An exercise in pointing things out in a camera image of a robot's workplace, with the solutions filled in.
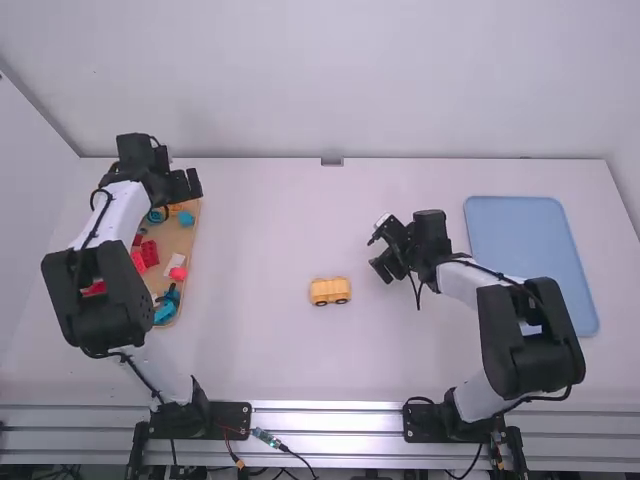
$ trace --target yellow toy car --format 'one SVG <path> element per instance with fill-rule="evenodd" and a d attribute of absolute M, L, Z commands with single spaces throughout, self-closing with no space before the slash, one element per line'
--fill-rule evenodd
<path fill-rule="evenodd" d="M 311 303 L 324 307 L 329 303 L 342 305 L 351 300 L 351 283 L 346 277 L 316 278 L 311 282 Z"/>

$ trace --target red toy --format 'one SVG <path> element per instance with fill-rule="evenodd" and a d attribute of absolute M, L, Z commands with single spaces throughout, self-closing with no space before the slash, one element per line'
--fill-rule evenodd
<path fill-rule="evenodd" d="M 158 258 L 158 247 L 154 240 L 142 242 L 140 244 L 140 248 L 145 267 L 151 268 L 160 263 L 160 259 Z"/>
<path fill-rule="evenodd" d="M 100 295 L 101 293 L 107 293 L 107 284 L 104 283 L 102 280 L 100 280 L 99 282 L 96 282 L 93 285 L 91 285 L 89 288 L 85 288 L 84 290 L 81 290 L 81 291 L 82 291 L 83 297 Z"/>
<path fill-rule="evenodd" d="M 138 270 L 138 273 L 140 275 L 142 275 L 144 272 L 147 271 L 147 267 L 145 265 L 144 259 L 142 258 L 142 254 L 140 252 L 132 252 L 131 260 L 133 260 L 133 264 L 135 265 L 136 270 Z"/>
<path fill-rule="evenodd" d="M 184 267 L 173 267 L 169 271 L 169 276 L 176 282 L 184 282 L 187 278 L 187 269 Z"/>

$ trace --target light blue mat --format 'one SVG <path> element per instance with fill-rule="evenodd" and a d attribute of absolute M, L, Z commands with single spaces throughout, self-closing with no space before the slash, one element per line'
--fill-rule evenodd
<path fill-rule="evenodd" d="M 558 282 L 581 337 L 600 322 L 562 204 L 547 197 L 469 197 L 464 205 L 473 257 L 506 275 Z M 524 334 L 539 327 L 526 326 Z"/>

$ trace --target wooden board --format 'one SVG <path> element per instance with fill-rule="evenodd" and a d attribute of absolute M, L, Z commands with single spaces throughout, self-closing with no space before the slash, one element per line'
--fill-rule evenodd
<path fill-rule="evenodd" d="M 149 222 L 146 217 L 140 222 L 140 227 L 147 229 L 147 234 L 142 238 L 143 242 L 154 240 L 158 247 L 158 258 L 160 263 L 149 268 L 142 274 L 142 279 L 145 285 L 149 289 L 151 295 L 162 296 L 165 291 L 169 289 L 171 283 L 174 282 L 170 277 L 164 276 L 165 268 L 174 253 L 179 253 L 185 256 L 182 266 L 189 271 L 189 264 L 191 262 L 191 251 L 193 249 L 193 241 L 196 238 L 196 228 L 198 227 L 198 217 L 200 216 L 200 200 L 189 200 L 178 204 L 182 211 L 189 212 L 195 217 L 195 223 L 191 227 L 183 227 L 178 220 L 178 212 L 172 212 L 169 218 L 161 224 L 153 224 Z M 132 247 L 131 252 L 140 250 L 140 247 Z M 178 311 L 173 316 L 171 321 L 165 325 L 157 325 L 156 328 L 165 328 L 173 325 L 182 310 L 182 305 L 185 302 L 187 282 L 189 275 L 184 282 L 175 282 L 176 290 L 180 291 L 180 304 L 178 305 Z"/>

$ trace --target teal toy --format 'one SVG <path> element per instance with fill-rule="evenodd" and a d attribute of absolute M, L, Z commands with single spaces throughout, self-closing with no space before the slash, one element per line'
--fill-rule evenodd
<path fill-rule="evenodd" d="M 194 223 L 196 223 L 196 219 L 189 212 L 180 212 L 178 213 L 178 220 L 180 220 L 180 225 L 183 227 L 192 227 Z"/>

